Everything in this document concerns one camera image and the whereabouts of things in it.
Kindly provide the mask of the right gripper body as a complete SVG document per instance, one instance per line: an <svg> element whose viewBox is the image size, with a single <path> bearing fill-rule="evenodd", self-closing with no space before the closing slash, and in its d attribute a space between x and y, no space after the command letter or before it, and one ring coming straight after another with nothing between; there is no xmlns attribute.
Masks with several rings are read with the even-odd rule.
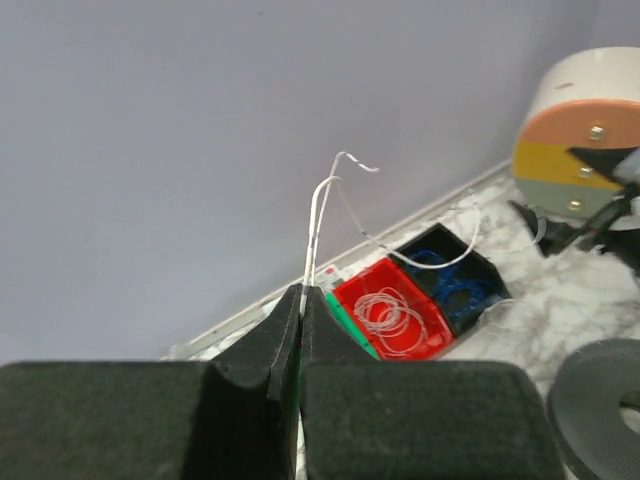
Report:
<svg viewBox="0 0 640 480"><path fill-rule="evenodd" d="M635 278L639 277L639 215L633 203L639 199L639 184L626 184L584 225L579 249L595 250L600 255L611 253L625 264Z"/></svg>

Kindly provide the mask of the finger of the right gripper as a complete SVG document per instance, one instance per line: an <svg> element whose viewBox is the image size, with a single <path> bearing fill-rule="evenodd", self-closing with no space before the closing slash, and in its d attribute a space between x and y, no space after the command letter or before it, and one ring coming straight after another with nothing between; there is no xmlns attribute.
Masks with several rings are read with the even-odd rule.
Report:
<svg viewBox="0 0 640 480"><path fill-rule="evenodd" d="M593 149L571 147L569 154L618 185L639 183L639 147Z"/></svg>
<svg viewBox="0 0 640 480"><path fill-rule="evenodd" d="M569 246L569 237L578 230L577 227L566 222L553 221L547 217L538 216L532 209L514 200L509 200L508 204L524 221L533 237L534 245L543 257L558 255L564 251Z"/></svg>

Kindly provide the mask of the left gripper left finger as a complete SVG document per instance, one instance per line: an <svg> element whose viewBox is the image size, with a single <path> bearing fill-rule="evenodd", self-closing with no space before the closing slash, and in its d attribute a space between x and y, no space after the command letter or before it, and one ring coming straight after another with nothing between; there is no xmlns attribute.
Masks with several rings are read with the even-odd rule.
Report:
<svg viewBox="0 0 640 480"><path fill-rule="evenodd" d="M209 361L1 370L5 479L291 479L301 289Z"/></svg>

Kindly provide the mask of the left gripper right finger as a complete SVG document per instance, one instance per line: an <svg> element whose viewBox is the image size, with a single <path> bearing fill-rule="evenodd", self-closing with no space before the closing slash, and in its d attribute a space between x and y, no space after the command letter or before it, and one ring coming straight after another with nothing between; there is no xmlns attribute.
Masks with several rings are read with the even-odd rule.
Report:
<svg viewBox="0 0 640 480"><path fill-rule="evenodd" d="M301 417L311 479L561 479L540 394L498 361L377 361L311 289Z"/></svg>

